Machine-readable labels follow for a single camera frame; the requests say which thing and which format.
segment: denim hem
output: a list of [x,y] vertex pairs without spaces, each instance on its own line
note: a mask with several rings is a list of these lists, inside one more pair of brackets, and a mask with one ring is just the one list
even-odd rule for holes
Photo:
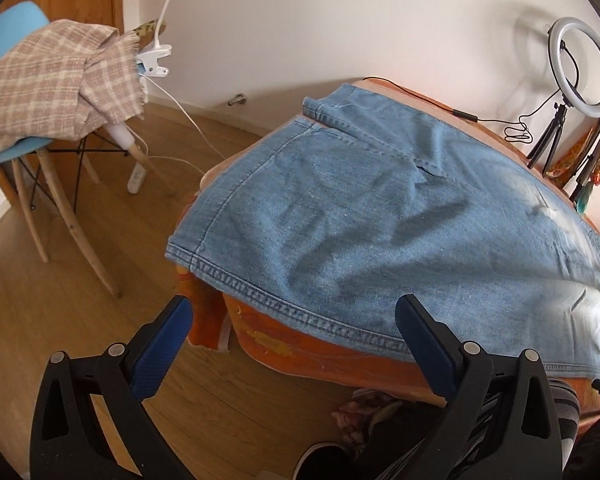
[[[360,351],[362,347],[372,355],[415,362],[401,338],[353,327],[281,300],[172,242],[167,244],[165,256],[172,262],[189,269],[213,288],[231,294],[294,330],[351,350]],[[543,363],[543,365],[547,375],[552,377],[600,378],[600,367],[564,363]]]

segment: pink plaid fabric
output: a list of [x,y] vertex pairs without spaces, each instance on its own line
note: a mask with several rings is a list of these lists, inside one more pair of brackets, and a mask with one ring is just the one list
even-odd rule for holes
[[23,137],[78,140],[142,113],[138,36],[58,20],[0,58],[0,152]]

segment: blue chair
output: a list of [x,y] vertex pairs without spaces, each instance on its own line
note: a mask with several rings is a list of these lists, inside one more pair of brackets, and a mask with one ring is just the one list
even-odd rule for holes
[[[5,10],[0,14],[0,58],[18,44],[18,42],[39,28],[48,25],[48,23],[49,20],[46,18],[44,12],[42,12],[42,10],[40,10],[33,2],[23,2]],[[118,296],[120,294],[118,286],[111,279],[109,273],[106,271],[99,257],[93,250],[93,247],[87,240],[84,231],[78,223],[75,212],[67,200],[64,189],[58,180],[56,168],[54,167],[49,157],[49,151],[46,148],[51,142],[51,139],[43,137],[26,137],[10,148],[0,152],[0,164],[11,161],[20,204],[22,205],[25,220],[27,221],[29,231],[31,231],[31,236],[36,244],[40,258],[42,258],[43,262],[48,262],[48,256],[42,245],[42,240],[40,239],[36,225],[33,222],[29,203],[27,203],[27,189],[22,174],[22,165],[24,162],[20,160],[21,157],[28,155],[29,153],[37,154],[40,161],[40,167],[45,175],[46,183],[51,191],[51,195],[56,203],[58,211],[69,228],[74,240],[78,244],[78,247],[82,251],[82,254],[84,254],[85,258],[107,289],[114,296]]]

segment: white power strip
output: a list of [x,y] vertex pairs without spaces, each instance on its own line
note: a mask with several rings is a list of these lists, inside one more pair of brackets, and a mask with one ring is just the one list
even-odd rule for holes
[[132,195],[138,194],[138,191],[140,191],[145,177],[146,169],[143,168],[139,162],[136,162],[136,166],[134,167],[134,170],[131,173],[129,182],[126,184],[126,190],[128,190],[128,192]]

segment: wooden floor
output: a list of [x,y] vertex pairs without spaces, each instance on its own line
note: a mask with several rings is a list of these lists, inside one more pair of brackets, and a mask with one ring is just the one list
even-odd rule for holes
[[[189,160],[206,171],[220,158],[184,116],[149,104],[132,127],[151,155]],[[257,137],[200,119],[226,156]],[[14,206],[0,222],[0,449],[19,472],[28,470],[31,418],[46,361],[58,349],[73,357],[100,354],[126,342],[152,320],[175,291],[173,265],[164,257],[187,197],[200,174],[186,164],[154,159],[178,193],[168,198],[149,174],[138,195],[126,191],[130,157],[101,153],[85,175],[78,218],[96,252],[123,289],[115,300],[78,252],[62,220],[40,205],[34,211],[51,262],[43,264],[24,218]],[[158,394],[145,402],[165,439],[200,480],[248,480],[261,470],[287,478],[311,444],[337,438],[330,412],[351,389],[283,376],[248,358],[232,340],[229,354],[185,344]],[[117,438],[98,404],[105,432]],[[114,453],[133,465],[120,441]]]

